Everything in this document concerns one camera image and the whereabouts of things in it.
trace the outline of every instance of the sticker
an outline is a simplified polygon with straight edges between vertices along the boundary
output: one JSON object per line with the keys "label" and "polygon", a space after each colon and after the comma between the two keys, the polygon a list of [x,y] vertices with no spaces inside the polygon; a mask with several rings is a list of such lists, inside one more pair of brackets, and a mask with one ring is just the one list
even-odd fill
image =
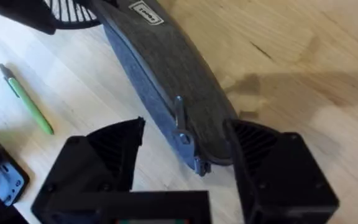
{"label": "sticker", "polygon": [[135,2],[129,6],[129,9],[139,13],[150,25],[159,25],[164,22],[148,5],[143,1]]}

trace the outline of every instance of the green pen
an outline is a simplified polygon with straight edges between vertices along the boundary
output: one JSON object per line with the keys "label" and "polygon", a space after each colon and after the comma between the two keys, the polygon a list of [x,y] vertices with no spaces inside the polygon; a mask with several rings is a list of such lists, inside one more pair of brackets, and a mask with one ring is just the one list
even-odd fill
{"label": "green pen", "polygon": [[42,115],[41,111],[35,105],[35,103],[31,100],[28,94],[23,89],[22,85],[16,80],[15,76],[13,75],[12,71],[10,71],[7,67],[3,64],[0,64],[0,69],[4,74],[4,79],[7,81],[9,86],[12,88],[13,92],[19,97],[25,104],[25,107],[30,111],[32,117],[38,123],[38,125],[48,134],[53,134],[53,129],[49,125],[48,121]]}

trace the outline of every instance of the black 3d printed part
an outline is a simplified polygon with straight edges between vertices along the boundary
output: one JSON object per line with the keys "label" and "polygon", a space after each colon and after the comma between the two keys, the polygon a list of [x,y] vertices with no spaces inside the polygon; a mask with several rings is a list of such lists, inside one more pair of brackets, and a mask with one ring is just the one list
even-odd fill
{"label": "black 3d printed part", "polygon": [[247,224],[323,224],[339,206],[297,133],[239,120],[224,122]]}
{"label": "black 3d printed part", "polygon": [[0,200],[6,206],[12,205],[28,183],[29,176],[0,145]]}
{"label": "black 3d printed part", "polygon": [[144,124],[138,118],[70,137],[35,199],[35,216],[43,224],[211,223],[207,192],[129,192]]}

